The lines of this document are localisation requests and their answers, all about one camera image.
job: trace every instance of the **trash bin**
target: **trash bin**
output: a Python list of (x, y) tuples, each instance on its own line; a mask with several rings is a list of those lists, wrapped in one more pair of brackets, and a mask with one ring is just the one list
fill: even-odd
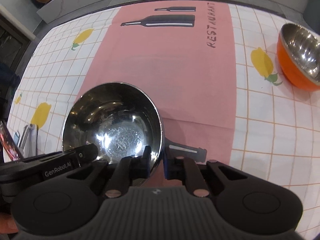
[(306, 23), (320, 35), (320, 0), (309, 0), (303, 12)]

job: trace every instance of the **grid pattern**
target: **grid pattern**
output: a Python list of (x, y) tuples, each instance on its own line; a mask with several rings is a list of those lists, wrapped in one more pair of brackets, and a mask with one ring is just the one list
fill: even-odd
[[(21, 101), (12, 104), (8, 120), (11, 134), (30, 122), (36, 107), (47, 102), (51, 109), (44, 126), (38, 131), (39, 154), (62, 149), (61, 129), (72, 108), (90, 64), (120, 7), (89, 14), (57, 26), (37, 46), (14, 96)], [(74, 39), (93, 28), (80, 46), (71, 50)]]
[[(320, 232), (320, 91), (308, 93), (284, 77), (276, 56), (281, 17), (229, 5), (236, 49), (236, 129), (230, 165), (292, 190), (304, 206), (297, 231)], [(280, 86), (264, 80), (251, 62), (262, 48)]]

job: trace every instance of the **stainless steel bowl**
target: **stainless steel bowl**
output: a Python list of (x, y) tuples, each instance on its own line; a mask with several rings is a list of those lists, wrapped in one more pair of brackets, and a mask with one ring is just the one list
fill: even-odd
[(314, 84), (320, 85), (320, 41), (300, 25), (285, 24), (281, 40), (295, 65)]
[(160, 115), (140, 89), (120, 82), (87, 91), (71, 109), (62, 132), (63, 150), (94, 143), (98, 159), (118, 163), (151, 147), (151, 167), (164, 144)]

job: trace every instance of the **orange bowl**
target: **orange bowl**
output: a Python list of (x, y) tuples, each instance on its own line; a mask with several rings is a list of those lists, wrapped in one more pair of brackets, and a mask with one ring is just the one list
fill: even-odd
[(300, 25), (282, 26), (277, 56), (284, 75), (294, 86), (306, 91), (320, 90), (319, 55), (320, 42), (311, 32)]

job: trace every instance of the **black bottle illustration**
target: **black bottle illustration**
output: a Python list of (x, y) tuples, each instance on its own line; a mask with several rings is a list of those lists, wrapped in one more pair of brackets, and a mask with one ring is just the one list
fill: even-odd
[(141, 20), (121, 23), (121, 26), (142, 25), (145, 27), (160, 27), (160, 26), (177, 26), (177, 27), (194, 27), (194, 15), (151, 15)]
[(167, 8), (157, 8), (155, 11), (169, 11), (169, 12), (195, 12), (196, 8), (193, 6), (172, 6)]

